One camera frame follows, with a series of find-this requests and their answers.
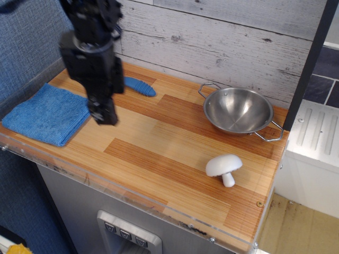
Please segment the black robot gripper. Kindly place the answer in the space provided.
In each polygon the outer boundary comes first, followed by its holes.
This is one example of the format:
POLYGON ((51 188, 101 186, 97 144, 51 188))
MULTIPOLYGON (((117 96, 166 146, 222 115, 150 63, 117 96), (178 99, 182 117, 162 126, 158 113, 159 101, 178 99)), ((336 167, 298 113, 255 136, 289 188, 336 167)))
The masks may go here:
POLYGON ((112 95, 124 92, 124 76, 121 59, 113 51, 113 40, 85 43, 70 31, 61 35, 59 49, 70 78, 87 92, 92 118, 99 125, 116 125, 112 95))

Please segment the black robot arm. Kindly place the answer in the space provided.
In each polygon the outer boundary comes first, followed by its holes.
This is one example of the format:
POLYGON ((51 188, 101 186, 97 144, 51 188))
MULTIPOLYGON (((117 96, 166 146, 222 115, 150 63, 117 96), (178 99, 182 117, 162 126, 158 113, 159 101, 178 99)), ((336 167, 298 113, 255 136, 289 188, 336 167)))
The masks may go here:
POLYGON ((61 35, 59 49, 71 79, 87 93, 87 107, 97 124, 116 125, 113 94, 124 92, 121 59, 114 42, 121 36, 117 1, 60 1, 73 28, 61 35))

